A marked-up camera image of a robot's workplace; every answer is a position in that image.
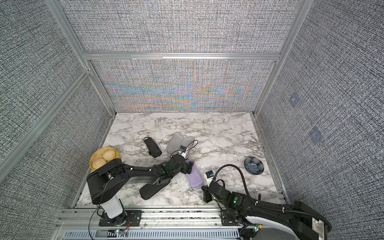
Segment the grey umbrella case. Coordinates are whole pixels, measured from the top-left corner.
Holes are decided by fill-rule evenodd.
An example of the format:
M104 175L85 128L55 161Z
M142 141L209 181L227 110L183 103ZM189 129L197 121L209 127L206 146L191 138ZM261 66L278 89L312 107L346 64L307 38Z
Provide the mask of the grey umbrella case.
M186 160L189 158L190 156L190 149L192 148L193 146L193 141L195 139L191 136L186 136L186 135L183 135L182 133L180 132L176 132L172 135L171 137L171 140L169 142L169 144L167 145L166 147L166 152L168 155L175 155L178 153L179 151L179 148L180 146L185 146L188 148L187 150L187 155L186 155Z
M187 163L193 163L192 172L190 174L186 174L186 177L190 183L190 187L193 190L200 189L204 185L204 179L201 176L194 161L187 161Z

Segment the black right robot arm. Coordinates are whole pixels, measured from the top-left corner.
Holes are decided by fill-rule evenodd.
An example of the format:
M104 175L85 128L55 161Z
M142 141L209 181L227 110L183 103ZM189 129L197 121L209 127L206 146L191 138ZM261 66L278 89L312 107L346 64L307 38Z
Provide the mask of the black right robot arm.
M331 223L320 213L303 202L273 204L260 198L230 192L217 182L202 187L204 202L215 201L221 209L219 214L225 226L239 225L241 237L246 238L253 227L256 234L261 226L269 226L297 237L298 240L326 240L332 231Z

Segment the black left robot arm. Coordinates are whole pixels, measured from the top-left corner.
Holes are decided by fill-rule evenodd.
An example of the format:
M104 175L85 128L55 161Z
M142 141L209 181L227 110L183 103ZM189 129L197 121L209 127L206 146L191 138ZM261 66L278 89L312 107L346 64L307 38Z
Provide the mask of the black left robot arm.
M137 167L113 159L87 176L92 203L103 209L100 226L124 226L128 224L127 211L118 198L118 191L126 184L144 184L140 196L148 200L167 187L179 173L192 173L193 161L174 155L169 161L151 167Z

